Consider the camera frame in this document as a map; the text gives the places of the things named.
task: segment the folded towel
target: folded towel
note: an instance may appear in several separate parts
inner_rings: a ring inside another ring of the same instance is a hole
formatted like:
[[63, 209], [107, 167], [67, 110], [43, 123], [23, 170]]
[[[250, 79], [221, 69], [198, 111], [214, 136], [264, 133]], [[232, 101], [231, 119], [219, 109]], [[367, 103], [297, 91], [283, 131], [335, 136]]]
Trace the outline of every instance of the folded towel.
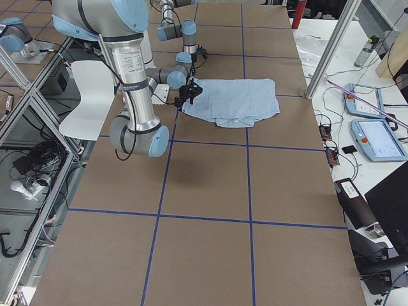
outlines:
[[203, 92], [182, 111], [224, 128], [253, 127], [279, 113], [275, 82], [264, 80], [195, 80]]

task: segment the white wall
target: white wall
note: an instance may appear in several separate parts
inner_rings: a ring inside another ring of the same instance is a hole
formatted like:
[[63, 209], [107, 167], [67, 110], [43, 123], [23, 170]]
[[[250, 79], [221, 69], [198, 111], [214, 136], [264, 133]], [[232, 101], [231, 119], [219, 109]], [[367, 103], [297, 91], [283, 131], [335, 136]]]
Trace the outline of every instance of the white wall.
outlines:
[[[408, 0], [370, 0], [377, 8], [378, 12], [384, 17], [387, 23], [392, 27], [399, 16], [408, 7]], [[395, 30], [403, 31], [408, 26], [408, 15], [404, 14], [395, 26]]]

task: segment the screen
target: screen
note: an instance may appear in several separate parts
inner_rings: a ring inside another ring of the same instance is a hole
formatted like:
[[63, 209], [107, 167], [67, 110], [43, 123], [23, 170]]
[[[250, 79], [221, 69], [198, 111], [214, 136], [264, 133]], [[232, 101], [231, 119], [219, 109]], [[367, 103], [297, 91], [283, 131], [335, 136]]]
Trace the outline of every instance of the screen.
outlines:
[[384, 122], [360, 121], [359, 125], [368, 139], [376, 157], [402, 156], [394, 138], [390, 135]]
[[399, 255], [408, 255], [408, 163], [365, 194], [372, 213]]
[[[375, 89], [362, 87], [362, 86], [355, 86], [353, 88], [353, 92], [357, 96], [359, 96], [361, 99], [364, 99], [365, 101], [369, 102], [371, 105], [374, 105], [375, 107], [379, 108], [377, 93]], [[359, 112], [371, 113], [373, 115], [380, 114], [373, 108], [369, 107], [368, 105], [366, 105], [365, 103], [361, 101], [358, 101], [357, 99], [354, 100], [354, 105], [356, 107], [356, 110]]]

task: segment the red bottle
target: red bottle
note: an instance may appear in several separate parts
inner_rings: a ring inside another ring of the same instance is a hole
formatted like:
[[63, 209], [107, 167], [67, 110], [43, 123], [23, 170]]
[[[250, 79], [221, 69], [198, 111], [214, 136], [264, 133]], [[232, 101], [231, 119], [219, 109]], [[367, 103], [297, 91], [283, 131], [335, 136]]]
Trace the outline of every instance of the red bottle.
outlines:
[[305, 12], [307, 0], [299, 0], [298, 6], [296, 7], [295, 17], [293, 18], [292, 22], [292, 29], [297, 29], [299, 27], [300, 20], [303, 17], [303, 13]]

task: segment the label sticker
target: label sticker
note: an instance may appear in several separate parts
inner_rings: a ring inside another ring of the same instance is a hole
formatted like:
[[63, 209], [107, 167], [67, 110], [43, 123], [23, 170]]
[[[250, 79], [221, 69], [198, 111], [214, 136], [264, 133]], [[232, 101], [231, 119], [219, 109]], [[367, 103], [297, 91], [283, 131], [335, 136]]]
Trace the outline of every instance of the label sticker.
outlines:
[[123, 73], [133, 73], [143, 70], [143, 57], [140, 50], [119, 54]]
[[350, 199], [358, 197], [359, 194], [351, 182], [343, 182], [342, 187]]

